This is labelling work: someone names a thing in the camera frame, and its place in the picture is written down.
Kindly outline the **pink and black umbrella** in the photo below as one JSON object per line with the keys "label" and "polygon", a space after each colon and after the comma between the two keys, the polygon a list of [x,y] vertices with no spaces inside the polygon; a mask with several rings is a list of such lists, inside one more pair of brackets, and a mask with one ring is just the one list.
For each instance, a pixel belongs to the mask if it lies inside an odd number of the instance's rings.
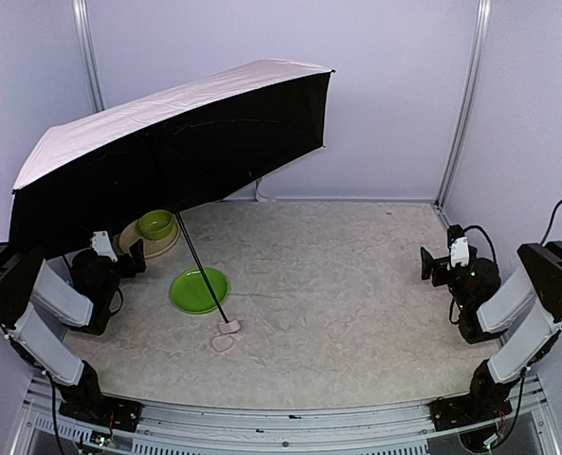
{"label": "pink and black umbrella", "polygon": [[332,75],[258,60],[50,128],[13,185],[10,241],[62,256],[228,197],[322,146]]}

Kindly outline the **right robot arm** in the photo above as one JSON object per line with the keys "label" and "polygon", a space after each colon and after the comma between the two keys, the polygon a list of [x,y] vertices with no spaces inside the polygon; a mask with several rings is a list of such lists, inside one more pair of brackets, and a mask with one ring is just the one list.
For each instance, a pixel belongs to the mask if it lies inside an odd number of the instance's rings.
{"label": "right robot arm", "polygon": [[477,257],[463,237],[445,257],[433,258],[425,248],[420,256],[422,279],[446,286],[459,307],[457,325],[466,342],[511,333],[475,370],[466,396],[475,411],[498,405],[562,334],[562,242],[521,245],[520,264],[506,281],[498,265]]}

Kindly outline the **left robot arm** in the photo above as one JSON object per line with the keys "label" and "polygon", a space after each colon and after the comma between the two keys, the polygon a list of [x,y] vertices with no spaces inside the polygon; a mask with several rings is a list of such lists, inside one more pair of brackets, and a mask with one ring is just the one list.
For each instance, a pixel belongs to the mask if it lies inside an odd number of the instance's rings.
{"label": "left robot arm", "polygon": [[42,316],[100,336],[120,310],[113,300],[122,295],[121,281],[145,269],[141,258],[112,259],[86,249],[73,258],[64,280],[41,249],[21,252],[0,242],[0,330],[20,355],[49,375],[65,402],[97,408],[103,397],[94,368],[69,351]]}

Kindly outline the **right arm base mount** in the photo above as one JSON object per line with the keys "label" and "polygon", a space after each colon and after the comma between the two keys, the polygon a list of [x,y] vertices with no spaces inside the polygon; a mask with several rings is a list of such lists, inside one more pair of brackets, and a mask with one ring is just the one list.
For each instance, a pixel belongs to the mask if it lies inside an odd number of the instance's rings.
{"label": "right arm base mount", "polygon": [[467,394],[438,398],[429,404],[430,415],[436,431],[445,431],[474,425],[499,418],[513,411],[508,400],[476,406]]}

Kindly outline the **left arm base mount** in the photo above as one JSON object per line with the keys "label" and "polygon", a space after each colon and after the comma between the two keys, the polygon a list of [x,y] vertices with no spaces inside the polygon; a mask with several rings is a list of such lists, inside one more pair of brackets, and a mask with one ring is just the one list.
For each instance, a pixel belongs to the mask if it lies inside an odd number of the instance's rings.
{"label": "left arm base mount", "polygon": [[64,399],[60,404],[61,415],[76,420],[111,428],[136,432],[142,404],[125,398],[103,395],[99,401]]}

